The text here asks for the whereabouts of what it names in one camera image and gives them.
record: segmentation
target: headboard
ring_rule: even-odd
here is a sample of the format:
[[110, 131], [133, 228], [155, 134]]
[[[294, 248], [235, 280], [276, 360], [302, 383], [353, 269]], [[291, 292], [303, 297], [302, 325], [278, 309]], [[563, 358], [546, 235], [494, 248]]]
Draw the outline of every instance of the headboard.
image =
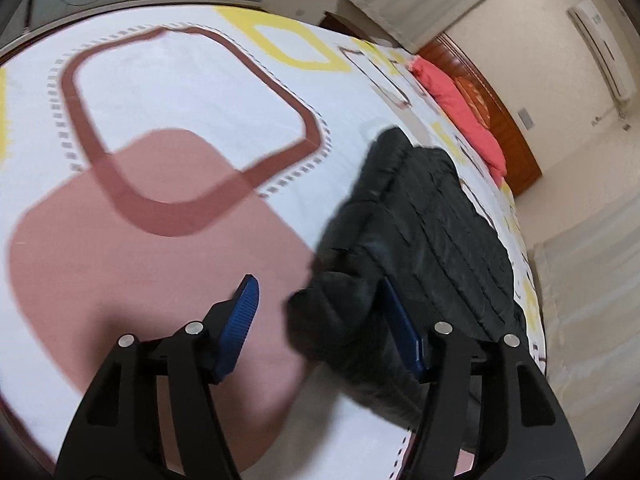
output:
[[478, 90], [486, 103], [489, 130], [497, 139], [507, 161], [507, 184], [520, 195], [542, 175], [520, 128], [478, 68], [447, 35], [441, 34], [425, 45], [418, 55], [432, 62], [450, 78], [463, 77]]

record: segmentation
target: bed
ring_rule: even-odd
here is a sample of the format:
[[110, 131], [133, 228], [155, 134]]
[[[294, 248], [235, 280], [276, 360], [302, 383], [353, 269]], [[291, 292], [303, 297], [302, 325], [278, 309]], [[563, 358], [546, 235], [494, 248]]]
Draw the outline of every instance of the bed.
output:
[[0, 393], [41, 463], [53, 468], [119, 335], [173, 333], [250, 272], [260, 309], [236, 371], [212, 389], [242, 477], [396, 478], [410, 432], [295, 354], [282, 311], [370, 143], [395, 124], [449, 153], [508, 250], [544, 370], [511, 190], [409, 58], [264, 12], [175, 5], [95, 16], [0, 67]]

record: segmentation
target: white wall-mounted air conditioner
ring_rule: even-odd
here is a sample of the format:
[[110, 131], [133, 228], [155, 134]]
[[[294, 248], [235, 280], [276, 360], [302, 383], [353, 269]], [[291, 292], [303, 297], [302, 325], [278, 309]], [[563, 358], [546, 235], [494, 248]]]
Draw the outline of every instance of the white wall-mounted air conditioner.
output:
[[625, 56], [600, 11], [591, 0], [584, 0], [569, 9], [569, 15], [591, 48], [613, 97], [621, 104], [629, 101], [637, 91], [636, 83]]

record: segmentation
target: black quilted jacket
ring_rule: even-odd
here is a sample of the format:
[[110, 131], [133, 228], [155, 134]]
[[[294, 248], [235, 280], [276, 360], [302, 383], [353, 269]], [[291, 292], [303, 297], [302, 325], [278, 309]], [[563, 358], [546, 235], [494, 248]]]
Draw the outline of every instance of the black quilted jacket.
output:
[[[433, 319], [469, 336], [498, 340], [510, 332], [526, 340], [497, 234], [460, 188], [447, 153], [413, 147], [399, 128], [373, 144], [324, 234], [313, 278], [289, 300], [287, 322], [298, 351], [345, 377], [358, 400], [415, 429], [428, 386], [404, 370], [383, 314], [372, 308], [384, 276]], [[478, 434], [477, 381], [471, 390], [467, 449]]]

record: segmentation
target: red pillow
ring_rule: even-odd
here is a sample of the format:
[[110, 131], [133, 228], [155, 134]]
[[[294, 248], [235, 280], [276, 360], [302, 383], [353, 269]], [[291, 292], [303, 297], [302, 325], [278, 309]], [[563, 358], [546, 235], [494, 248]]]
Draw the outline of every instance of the red pillow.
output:
[[493, 180], [500, 186], [507, 174], [504, 153], [493, 134], [478, 122], [453, 80], [420, 56], [415, 57], [410, 70], [484, 159]]

